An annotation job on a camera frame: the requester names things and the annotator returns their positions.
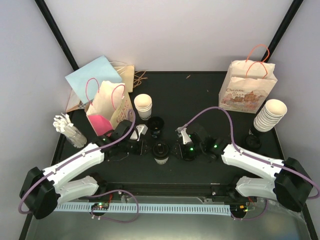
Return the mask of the black coffee cup lid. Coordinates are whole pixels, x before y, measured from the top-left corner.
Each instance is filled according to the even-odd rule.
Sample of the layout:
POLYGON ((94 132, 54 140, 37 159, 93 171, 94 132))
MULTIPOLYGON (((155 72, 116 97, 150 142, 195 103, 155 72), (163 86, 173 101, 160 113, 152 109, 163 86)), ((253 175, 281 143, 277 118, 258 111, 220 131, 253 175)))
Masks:
POLYGON ((170 149, 167 143, 165 142, 157 142, 153 145, 152 155, 157 160, 164 160, 169 156, 170 149))

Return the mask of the white paper coffee cup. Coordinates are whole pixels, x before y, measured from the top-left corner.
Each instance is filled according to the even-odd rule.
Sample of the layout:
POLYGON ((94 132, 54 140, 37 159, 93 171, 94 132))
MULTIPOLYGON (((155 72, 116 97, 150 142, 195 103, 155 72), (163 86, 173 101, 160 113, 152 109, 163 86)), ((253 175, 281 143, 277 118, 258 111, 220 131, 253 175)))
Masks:
POLYGON ((158 158, 154 158, 154 160, 156 161, 157 164, 159 165, 163 165, 168 161, 168 157, 164 158, 164 159, 158 159, 158 158))

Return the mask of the cream paper bag pink sides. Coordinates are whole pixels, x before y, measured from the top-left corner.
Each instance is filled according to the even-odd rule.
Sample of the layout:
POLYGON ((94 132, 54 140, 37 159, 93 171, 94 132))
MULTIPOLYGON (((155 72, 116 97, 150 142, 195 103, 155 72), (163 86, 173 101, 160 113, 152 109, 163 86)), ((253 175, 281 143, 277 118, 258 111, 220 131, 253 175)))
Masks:
POLYGON ((103 81, 86 116, 97 136, 114 130, 123 120, 133 120, 133 106, 124 83, 103 81))

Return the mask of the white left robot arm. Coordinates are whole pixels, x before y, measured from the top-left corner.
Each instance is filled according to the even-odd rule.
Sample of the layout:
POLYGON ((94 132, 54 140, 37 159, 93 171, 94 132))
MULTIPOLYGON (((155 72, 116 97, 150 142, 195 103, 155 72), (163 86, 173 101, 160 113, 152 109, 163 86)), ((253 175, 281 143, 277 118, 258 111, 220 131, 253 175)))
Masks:
POLYGON ((19 197, 28 207, 28 214, 37 220, 50 215, 57 206, 82 197, 103 199, 108 188, 97 173, 82 179, 75 178, 89 168, 110 160, 119 154, 143 155, 147 133, 145 124, 134 125, 121 121, 115 129, 96 137, 80 152, 43 170, 34 167, 27 172, 19 197))

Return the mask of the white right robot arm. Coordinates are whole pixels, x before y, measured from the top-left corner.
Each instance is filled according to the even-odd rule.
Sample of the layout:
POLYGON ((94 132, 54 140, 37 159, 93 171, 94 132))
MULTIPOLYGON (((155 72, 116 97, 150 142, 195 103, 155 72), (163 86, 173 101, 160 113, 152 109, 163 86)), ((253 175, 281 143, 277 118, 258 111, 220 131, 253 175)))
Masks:
POLYGON ((181 159, 193 161, 203 154, 256 176, 242 176, 228 187, 230 200, 238 202, 243 197, 260 197, 278 201, 294 212, 303 210, 313 186, 306 180, 309 175, 298 160, 269 158, 241 149, 229 140, 210 136, 199 124, 179 127, 176 132, 176 152, 181 159))

